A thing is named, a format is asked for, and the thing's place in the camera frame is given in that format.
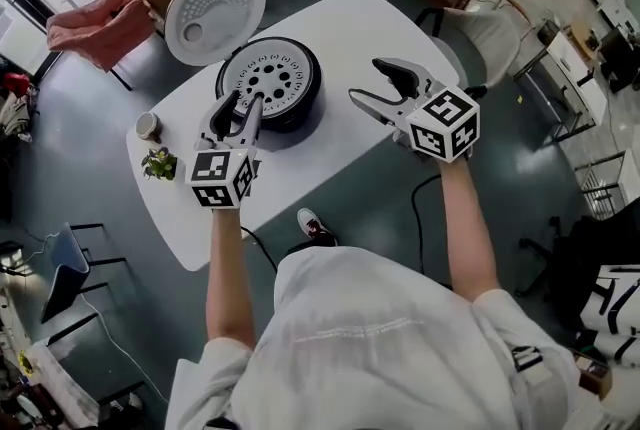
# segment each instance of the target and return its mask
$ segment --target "open lid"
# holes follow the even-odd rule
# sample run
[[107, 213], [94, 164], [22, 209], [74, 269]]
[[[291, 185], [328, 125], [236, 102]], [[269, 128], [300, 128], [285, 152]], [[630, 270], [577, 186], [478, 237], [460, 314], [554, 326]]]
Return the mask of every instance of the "open lid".
[[260, 24], [265, 0], [171, 0], [169, 50], [192, 66], [215, 64], [244, 46]]

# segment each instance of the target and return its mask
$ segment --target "potted plant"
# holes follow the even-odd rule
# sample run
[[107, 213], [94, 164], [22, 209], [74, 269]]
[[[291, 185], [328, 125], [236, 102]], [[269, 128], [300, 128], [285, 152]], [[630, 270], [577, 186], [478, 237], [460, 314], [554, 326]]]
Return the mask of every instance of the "potted plant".
[[176, 177], [177, 164], [178, 159], [166, 147], [149, 149], [149, 154], [142, 160], [145, 176], [168, 181], [173, 181]]

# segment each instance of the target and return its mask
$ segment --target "pink chair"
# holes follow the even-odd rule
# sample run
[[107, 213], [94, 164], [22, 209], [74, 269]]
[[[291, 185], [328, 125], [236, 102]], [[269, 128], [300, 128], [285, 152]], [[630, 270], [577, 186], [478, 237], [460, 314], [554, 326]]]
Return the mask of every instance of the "pink chair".
[[122, 57], [155, 32], [144, 0], [96, 0], [79, 9], [47, 20], [47, 44], [51, 51], [74, 51], [96, 67], [115, 71]]

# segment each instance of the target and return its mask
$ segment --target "shirt sleeve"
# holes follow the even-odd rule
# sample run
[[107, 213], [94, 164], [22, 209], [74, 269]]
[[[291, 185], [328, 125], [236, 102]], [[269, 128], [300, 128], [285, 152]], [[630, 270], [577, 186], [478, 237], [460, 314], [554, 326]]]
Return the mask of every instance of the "shirt sleeve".
[[251, 350], [230, 338], [209, 341], [199, 363], [180, 359], [171, 388], [165, 430], [202, 430], [227, 408]]
[[473, 303], [508, 348], [516, 410], [527, 428], [562, 428], [576, 406], [580, 372], [573, 354], [531, 320], [504, 290], [491, 290]]

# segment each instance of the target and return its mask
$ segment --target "gray floor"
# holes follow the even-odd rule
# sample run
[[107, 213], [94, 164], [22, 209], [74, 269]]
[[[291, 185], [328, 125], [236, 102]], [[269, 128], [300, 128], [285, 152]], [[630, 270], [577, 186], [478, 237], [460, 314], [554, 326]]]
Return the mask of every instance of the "gray floor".
[[[262, 26], [268, 26], [318, 0], [268, 0]], [[390, 0], [414, 17], [422, 0]], [[131, 353], [166, 397], [178, 358], [197, 360], [206, 341], [204, 300], [207, 270], [188, 272], [173, 257], [139, 196], [125, 146], [125, 134], [140, 112], [149, 109], [194, 73], [173, 60], [153, 37], [120, 64], [134, 92], [74, 55], [64, 56], [42, 83], [34, 143], [24, 147], [15, 169], [15, 222], [44, 236], [65, 221], [104, 222], [105, 231], [79, 232], [94, 258], [123, 255], [126, 264], [96, 267], [88, 281], [108, 281], [109, 289], [87, 295], [104, 313], [114, 339]], [[571, 168], [561, 150], [544, 145], [548, 124], [511, 80], [482, 102], [482, 137], [471, 167], [493, 238], [500, 279], [513, 291], [542, 266], [518, 250], [520, 236], [546, 243], [547, 220], [560, 215], [568, 227], [585, 211]], [[410, 194], [435, 172], [392, 143], [384, 143], [310, 194], [301, 205], [312, 207], [344, 244], [366, 247], [410, 268], [418, 268], [418, 240]], [[439, 183], [420, 192], [418, 206], [425, 236], [429, 276], [448, 280], [443, 204]], [[291, 208], [258, 234], [275, 257], [302, 241]], [[16, 227], [3, 229], [27, 244], [40, 244]], [[265, 328], [272, 311], [274, 272], [259, 249], [247, 245], [247, 264], [256, 327]], [[52, 280], [46, 257], [30, 264], [23, 283], [9, 279], [21, 320], [35, 341], [54, 333], [91, 309], [81, 299], [45, 325], [39, 314]], [[523, 302], [525, 310], [559, 339], [558, 328], [541, 295]], [[100, 397], [140, 378], [140, 373], [107, 340], [94, 321], [54, 345], [67, 354], [64, 365]], [[165, 405], [150, 390], [141, 392], [150, 428], [160, 428]]]

